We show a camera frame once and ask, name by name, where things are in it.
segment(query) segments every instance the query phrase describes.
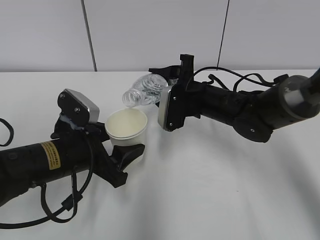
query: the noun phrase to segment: wire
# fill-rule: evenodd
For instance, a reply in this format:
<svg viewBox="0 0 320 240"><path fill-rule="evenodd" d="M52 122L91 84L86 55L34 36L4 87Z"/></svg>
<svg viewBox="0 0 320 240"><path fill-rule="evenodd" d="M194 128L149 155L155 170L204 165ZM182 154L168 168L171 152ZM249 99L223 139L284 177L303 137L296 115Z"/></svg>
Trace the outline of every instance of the wire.
<svg viewBox="0 0 320 240"><path fill-rule="evenodd" d="M77 194L78 194L78 190L77 190L77 174L76 174L75 169L72 170L71 184L72 184L72 195L71 195L71 198L72 198L73 213L72 213L72 216L67 218L67 219L61 219L61 218L58 218L57 216L53 215L53 213L49 209L47 201L46 201L47 184L44 183L44 184L41 185L41 206L42 206L42 209L45 212L45 214L50 218L50 220L52 220L52 221L54 221L56 223L59 223L59 224L67 223L77 215L78 202L81 200L81 198L77 197Z"/></svg>
<svg viewBox="0 0 320 240"><path fill-rule="evenodd" d="M251 82L251 83L258 84L258 85L265 86L265 87L272 87L272 86L275 84L274 82L268 82L268 81L264 80L261 76L260 76L261 78L259 78L259 80L260 80L261 82L258 82L258 81L252 80L252 79L250 79L250 78L248 78L248 77L246 77L246 76L243 76L243 75L241 75L241 74L239 74L239 73L237 73L237 72L235 72L235 71L229 70L229 69L224 68L224 67L219 67L219 66L207 66L207 67L203 67L203 68L199 69L198 71L196 71L196 72L192 75L192 77L190 77L190 79L188 80L188 82L187 82L187 84L186 84L186 86L185 86L185 90L186 90L186 91L187 91L187 89L188 89L188 86L189 86L190 82L193 80L193 78L194 78L198 73L200 73L200 72L202 72L202 71L205 71L205 70L221 70L221 71L225 71L225 72L228 72L228 73L230 73L230 74L236 75L236 76L238 76L238 77L240 77L240 78L243 78L243 79L245 79L245 80L247 80L247 81L249 81L249 82Z"/></svg>
<svg viewBox="0 0 320 240"><path fill-rule="evenodd" d="M89 173L86 177L86 180L83 184L83 186L81 187L81 189L79 190L79 193L82 194L86 188L89 185L89 182L92 178L93 172L94 172L94 152L91 146L90 141L88 140L87 137L85 137L85 140L88 144L89 147L89 153L90 153L90 167L89 167ZM58 216L61 213L63 213L66 209L64 207L61 207L59 210L55 211L54 213L52 213L53 216ZM0 229L23 229L23 228L28 228L28 227L33 227L39 224L43 224L47 221L51 220L50 217L46 216L43 218L40 218L38 220L34 220L34 221L27 221L27 222L22 222L22 223L0 223Z"/></svg>
<svg viewBox="0 0 320 240"><path fill-rule="evenodd" d="M209 74L208 78L211 80L211 81L207 82L208 85L211 85L214 82L217 82L223 89L229 90L229 88L219 78L217 78L215 75Z"/></svg>
<svg viewBox="0 0 320 240"><path fill-rule="evenodd" d="M256 76L258 77L259 79L263 79L262 76L258 73L250 73L250 74L247 74L245 76L243 76L242 78L240 78L238 81L236 81L236 83L233 85L233 91L236 92L237 91L237 88L238 88L238 85L243 81L245 80L245 78L249 77L249 76Z"/></svg>
<svg viewBox="0 0 320 240"><path fill-rule="evenodd" d="M6 147L6 146L9 146L10 143L12 142L12 140L14 139L15 131L14 131L14 128L10 125L10 123L8 123L3 118L0 118L0 123L3 123L8 128L8 130L10 132L10 136L9 136L8 141L6 141L5 144L0 144L0 147Z"/></svg>

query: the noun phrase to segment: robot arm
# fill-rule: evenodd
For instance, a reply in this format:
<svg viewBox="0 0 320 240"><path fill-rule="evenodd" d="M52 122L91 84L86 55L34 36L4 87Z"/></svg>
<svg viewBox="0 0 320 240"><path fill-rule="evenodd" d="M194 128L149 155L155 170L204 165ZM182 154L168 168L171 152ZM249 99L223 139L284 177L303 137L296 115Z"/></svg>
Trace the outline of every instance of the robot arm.
<svg viewBox="0 0 320 240"><path fill-rule="evenodd" d="M264 81L263 85L270 87L266 91L237 92L223 84L216 87L194 81L199 72L194 73L194 56L182 54L180 59L180 67L149 69L167 81L178 78L177 84L166 87L160 97L158 123L166 131L183 127L186 117L205 116L232 126L246 139L265 143L275 129L313 118L320 112L320 70L310 78L286 74L273 83Z"/></svg>
<svg viewBox="0 0 320 240"><path fill-rule="evenodd" d="M141 156L145 145L113 146L108 155L103 142L110 138L105 125L98 122L99 108L82 93L65 89L59 94L60 116L54 126L52 140L0 151L0 207L26 193L30 188L41 187L41 206L46 214L38 220L24 223L0 223L0 229L19 229L35 226L52 220L57 223L70 221L77 213L78 202L91 177L96 174L114 188L126 183L128 174L124 169ZM13 128L2 121L13 138ZM77 190L76 173L88 171L85 183ZM71 176L72 194L56 212L51 212L46 203L47 183ZM68 219L57 216L73 209Z"/></svg>

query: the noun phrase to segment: yellow warning label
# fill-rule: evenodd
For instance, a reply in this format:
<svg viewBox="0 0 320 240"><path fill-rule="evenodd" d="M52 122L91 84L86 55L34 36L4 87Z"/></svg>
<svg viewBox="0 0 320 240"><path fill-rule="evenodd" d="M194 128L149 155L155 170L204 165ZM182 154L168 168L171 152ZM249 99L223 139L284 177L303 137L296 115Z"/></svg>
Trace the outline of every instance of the yellow warning label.
<svg viewBox="0 0 320 240"><path fill-rule="evenodd" d="M61 167L58 150L52 141L40 143L43 147L49 162L49 169L54 170Z"/></svg>

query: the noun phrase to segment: white paper cup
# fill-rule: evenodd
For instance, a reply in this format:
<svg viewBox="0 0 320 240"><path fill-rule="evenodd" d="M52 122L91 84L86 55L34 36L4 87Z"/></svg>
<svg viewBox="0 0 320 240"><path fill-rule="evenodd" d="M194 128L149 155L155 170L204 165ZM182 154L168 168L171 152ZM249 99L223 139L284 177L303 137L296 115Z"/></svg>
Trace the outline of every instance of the white paper cup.
<svg viewBox="0 0 320 240"><path fill-rule="evenodd" d="M135 108L125 108L112 113L105 122L105 130L108 133L113 146L132 146L145 144L148 118L146 114ZM135 163L142 160L142 154L134 160Z"/></svg>

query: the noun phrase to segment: plastic bottle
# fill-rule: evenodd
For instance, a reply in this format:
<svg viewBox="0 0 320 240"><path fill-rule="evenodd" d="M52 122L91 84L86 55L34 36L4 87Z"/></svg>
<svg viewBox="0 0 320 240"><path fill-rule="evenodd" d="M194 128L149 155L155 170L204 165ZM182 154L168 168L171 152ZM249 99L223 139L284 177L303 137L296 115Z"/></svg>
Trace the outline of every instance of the plastic bottle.
<svg viewBox="0 0 320 240"><path fill-rule="evenodd" d="M160 101L161 91L167 86L167 81L158 74L144 75L123 94L122 101L129 108L156 104Z"/></svg>

